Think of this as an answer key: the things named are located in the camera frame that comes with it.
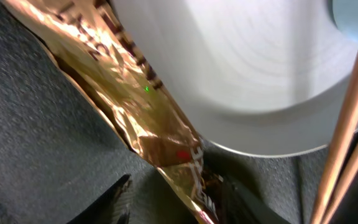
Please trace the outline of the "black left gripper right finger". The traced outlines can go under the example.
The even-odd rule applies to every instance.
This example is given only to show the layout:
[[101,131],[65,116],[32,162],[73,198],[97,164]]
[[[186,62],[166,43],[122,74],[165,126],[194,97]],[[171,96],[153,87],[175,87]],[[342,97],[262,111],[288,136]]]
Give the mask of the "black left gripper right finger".
[[266,206],[237,179],[226,176],[222,187],[222,215],[224,224],[289,224]]

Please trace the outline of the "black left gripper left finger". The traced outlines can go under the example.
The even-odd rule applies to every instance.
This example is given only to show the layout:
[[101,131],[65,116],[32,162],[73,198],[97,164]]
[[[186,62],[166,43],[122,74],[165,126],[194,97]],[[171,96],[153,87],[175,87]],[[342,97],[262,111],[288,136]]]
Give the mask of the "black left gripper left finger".
[[68,224],[128,224],[131,200],[131,175],[124,174]]

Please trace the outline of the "wooden chopstick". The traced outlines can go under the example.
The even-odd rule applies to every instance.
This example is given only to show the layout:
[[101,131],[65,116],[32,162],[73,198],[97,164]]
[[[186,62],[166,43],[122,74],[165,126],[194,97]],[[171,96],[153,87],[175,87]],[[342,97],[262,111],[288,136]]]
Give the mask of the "wooden chopstick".
[[351,154],[348,163],[345,166],[342,175],[339,178],[339,181],[336,184],[336,187],[334,188],[334,192],[331,196],[330,204],[328,205],[323,220],[321,222],[322,224],[328,224],[331,221],[340,203],[342,202],[347,190],[351,186],[352,181],[355,179],[357,173],[358,173],[358,142],[353,153]]
[[321,223],[339,181],[347,151],[358,124],[358,53],[341,112],[329,145],[324,172],[314,201],[311,223]]

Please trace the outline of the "brown gold coffee sachet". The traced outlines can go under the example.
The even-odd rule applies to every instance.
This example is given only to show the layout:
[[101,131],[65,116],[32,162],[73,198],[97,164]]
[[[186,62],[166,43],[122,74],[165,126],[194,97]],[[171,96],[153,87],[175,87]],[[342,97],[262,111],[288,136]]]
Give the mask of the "brown gold coffee sachet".
[[108,1],[4,1],[123,143],[154,166],[200,223],[222,223],[223,178]]

